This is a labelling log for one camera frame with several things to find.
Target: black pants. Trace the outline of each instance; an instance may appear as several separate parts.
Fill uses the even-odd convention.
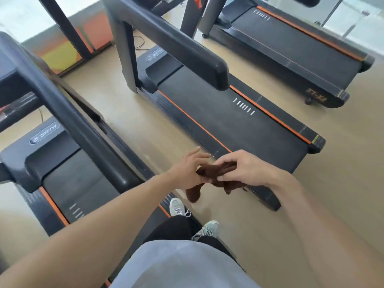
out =
[[[153,240],[191,240],[193,235],[189,218],[176,215],[156,227],[143,243],[151,242]],[[235,260],[230,252],[228,252],[223,244],[215,237],[204,235],[199,238],[198,242],[210,245]]]

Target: beige floor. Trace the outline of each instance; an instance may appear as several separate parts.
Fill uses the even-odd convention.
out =
[[[201,42],[226,60],[233,75],[327,140],[320,154],[303,160],[295,177],[334,215],[384,253],[383,60],[354,79],[347,89],[351,99],[345,106],[326,109],[306,106],[302,96],[255,65],[212,41]],[[144,47],[150,46],[147,40]],[[164,113],[129,91],[115,48],[65,79],[154,172],[167,170],[197,145]],[[242,190],[228,196],[222,190],[204,187],[195,204],[185,200],[183,191],[178,196],[201,222],[216,219],[221,223],[220,238],[260,286],[319,287],[284,210],[271,212]]]

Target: orange stripe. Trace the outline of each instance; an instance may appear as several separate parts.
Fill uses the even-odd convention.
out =
[[[292,23],[292,22],[288,21],[287,19],[285,19],[285,18],[283,18],[283,17],[281,17],[281,16],[279,16],[279,15],[277,15],[275,13],[272,13],[271,11],[269,11],[267,9],[264,9],[261,6],[257,6],[257,9],[259,9],[260,11],[263,11],[263,12],[265,12],[265,13],[273,16],[273,17],[275,17],[276,19],[279,19],[280,21],[282,21],[282,22],[284,22],[284,23],[286,23],[286,24],[288,24],[288,25],[290,25],[290,26],[292,26],[292,27],[294,27],[294,28],[296,28],[296,29],[298,29],[298,30],[300,30],[300,31],[310,35],[310,36],[312,36],[313,38],[315,38],[315,39],[317,39],[317,40],[319,40],[319,41],[329,45],[330,47],[332,47],[334,49],[337,49],[341,53],[346,54],[347,56],[350,56],[350,57],[354,58],[357,61],[362,62],[364,60],[364,58],[362,58],[360,56],[357,56],[357,55],[347,51],[346,49],[344,49],[344,48],[342,48],[342,47],[340,47],[340,46],[338,46],[338,45],[336,45],[336,44],[334,44],[334,43],[332,43],[332,42],[330,42],[330,41],[328,41],[328,40],[326,40],[326,39],[324,39],[324,38],[322,38],[322,37],[320,37],[320,36],[318,36],[318,35],[316,35],[316,34],[314,34],[312,32],[310,32],[310,31],[308,31],[308,30],[298,26],[295,23]]]
[[[43,196],[46,198],[46,200],[48,201],[48,203],[51,205],[51,207],[55,210],[57,216],[61,219],[61,221],[64,223],[65,226],[69,225],[70,223],[68,222],[68,220],[65,218],[65,216],[63,215],[63,213],[61,213],[60,209],[57,207],[56,203],[52,200],[52,198],[50,197],[50,195],[48,194],[48,192],[43,188],[43,187],[40,187],[39,188],[41,193],[43,194]]]
[[[226,150],[228,150],[229,152],[232,152],[228,147],[226,147],[225,145],[223,145],[221,143],[220,140],[218,140],[216,137],[214,137],[208,130],[206,130],[204,127],[202,127],[196,120],[194,120],[192,117],[190,117],[183,109],[181,109],[179,106],[176,105],[175,102],[173,102],[171,99],[169,99],[167,96],[164,95],[164,93],[160,92],[159,90],[157,90],[160,94],[162,94],[169,102],[171,102],[172,104],[174,104],[174,106],[176,106],[181,112],[183,112],[186,116],[189,117],[189,119],[191,119],[193,122],[195,122],[198,126],[200,126],[206,133],[208,133],[214,140],[216,140],[223,148],[225,148]]]
[[[292,133],[294,133],[295,135],[297,135],[298,137],[300,137],[302,140],[304,140],[307,144],[311,144],[311,141],[306,139],[304,136],[302,136],[300,133],[298,133],[297,131],[293,130],[292,128],[290,128],[288,125],[286,125],[284,122],[282,122],[280,119],[278,119],[276,116],[274,116],[271,112],[269,112],[268,110],[264,109],[262,106],[260,106],[259,104],[257,104],[255,101],[251,100],[250,98],[248,98],[247,96],[245,96],[242,92],[240,92],[238,89],[236,89],[235,87],[233,87],[232,85],[229,86],[233,91],[235,91],[237,94],[239,94],[240,96],[242,96],[243,98],[247,99],[248,102],[252,103],[254,106],[256,106],[258,109],[260,109],[261,111],[263,111],[266,115],[268,115],[269,117],[271,117],[272,119],[274,119],[275,121],[277,121],[278,123],[280,123],[282,126],[284,126],[286,129],[290,130]]]
[[[170,217],[169,213],[160,204],[159,207],[166,214],[166,216]]]

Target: gym equipment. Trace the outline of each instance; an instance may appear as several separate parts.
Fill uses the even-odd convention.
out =
[[[0,74],[0,107],[11,102],[0,111],[0,132],[43,104],[54,115],[0,153],[0,184],[16,183],[49,236],[154,175],[97,110],[3,32],[0,64],[8,65]],[[174,197],[152,213],[107,283],[169,217]]]
[[[261,0],[209,0],[199,30],[287,85],[305,94],[306,104],[343,106],[345,91],[374,58],[344,41]]]
[[[137,0],[102,0],[133,92],[154,102],[214,157],[244,149],[293,172],[325,140],[228,73],[227,64],[192,39],[208,0],[188,0],[181,31]],[[133,29],[157,46],[136,58]],[[263,186],[250,187],[270,209],[280,202]]]

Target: sneaker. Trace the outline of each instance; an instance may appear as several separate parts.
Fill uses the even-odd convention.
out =
[[[185,217],[190,217],[192,215],[192,213],[189,212],[189,209],[187,212],[185,212],[184,204],[179,198],[172,198],[169,203],[169,213],[170,216],[182,215]]]
[[[216,220],[211,220],[207,222],[203,226],[203,228],[192,237],[192,240],[198,241],[199,238],[204,235],[208,235],[210,237],[217,237],[219,228],[220,228],[220,224]]]

